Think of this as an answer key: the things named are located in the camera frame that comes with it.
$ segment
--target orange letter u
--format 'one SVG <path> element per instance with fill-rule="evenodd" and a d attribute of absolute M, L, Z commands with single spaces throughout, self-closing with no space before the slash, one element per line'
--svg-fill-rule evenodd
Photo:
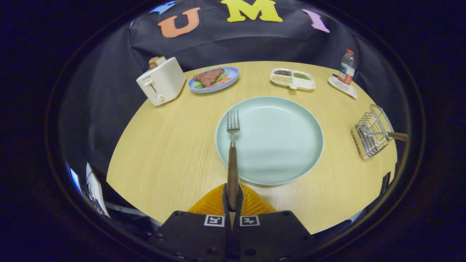
<path fill-rule="evenodd" d="M 188 17 L 188 24 L 183 28 L 175 27 L 176 15 L 160 22 L 158 26 L 160 26 L 160 29 L 162 30 L 162 35 L 165 37 L 176 37 L 186 34 L 196 28 L 199 24 L 198 10 L 200 9 L 200 7 L 196 7 L 182 13 Z"/>

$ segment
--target handle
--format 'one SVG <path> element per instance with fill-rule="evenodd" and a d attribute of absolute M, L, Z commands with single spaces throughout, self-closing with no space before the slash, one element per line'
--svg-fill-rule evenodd
<path fill-rule="evenodd" d="M 240 185 L 238 182 L 238 160 L 236 158 L 236 147 L 230 147 L 230 156 L 228 157 L 228 178 L 226 181 L 226 199 L 228 200 L 228 209 L 236 211 L 238 207 L 238 195 Z"/>
<path fill-rule="evenodd" d="M 403 133 L 393 133 L 393 132 L 387 132 L 388 136 L 394 139 L 398 139 L 401 141 L 408 142 L 408 135 L 403 134 Z"/>

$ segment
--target metal rack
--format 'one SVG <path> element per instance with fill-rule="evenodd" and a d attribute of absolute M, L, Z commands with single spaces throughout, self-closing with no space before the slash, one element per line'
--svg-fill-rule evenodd
<path fill-rule="evenodd" d="M 351 129 L 351 135 L 363 159 L 375 156 L 388 146 L 392 138 L 388 136 L 387 132 L 393 132 L 393 127 L 384 110 L 375 104 L 370 105 L 370 112 L 366 112 Z"/>

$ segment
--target round table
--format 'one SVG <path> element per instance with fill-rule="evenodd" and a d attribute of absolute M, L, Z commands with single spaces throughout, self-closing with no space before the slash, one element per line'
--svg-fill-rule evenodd
<path fill-rule="evenodd" d="M 210 94 L 189 90 L 188 81 L 195 74 L 222 66 L 240 70 L 235 84 Z M 307 72 L 316 88 L 303 91 L 277 86 L 269 80 L 274 68 Z M 332 74 L 337 70 L 275 61 L 229 63 L 186 72 L 178 98 L 158 107 L 147 100 L 133 116 L 113 152 L 107 182 L 134 207 L 164 222 L 173 211 L 188 210 L 226 183 L 227 167 L 215 148 L 222 115 L 244 99 L 283 97 L 317 118 L 325 136 L 323 155 L 311 172 L 293 182 L 280 186 L 240 183 L 278 211 L 291 210 L 311 234 L 342 222 L 380 194 L 383 176 L 394 174 L 397 152 L 392 141 L 368 160 L 359 157 L 350 129 L 374 102 L 356 83 L 352 85 L 357 99 L 331 87 L 327 80 Z"/>

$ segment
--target empty plate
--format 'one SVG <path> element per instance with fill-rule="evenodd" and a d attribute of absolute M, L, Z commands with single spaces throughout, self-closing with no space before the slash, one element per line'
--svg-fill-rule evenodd
<path fill-rule="evenodd" d="M 259 185 L 281 185 L 309 173 L 323 153 L 324 136 L 317 119 L 301 105 L 280 97 L 254 97 L 230 108 L 240 114 L 235 134 L 238 175 Z M 217 126 L 215 144 L 228 166 L 231 135 L 226 113 Z"/>

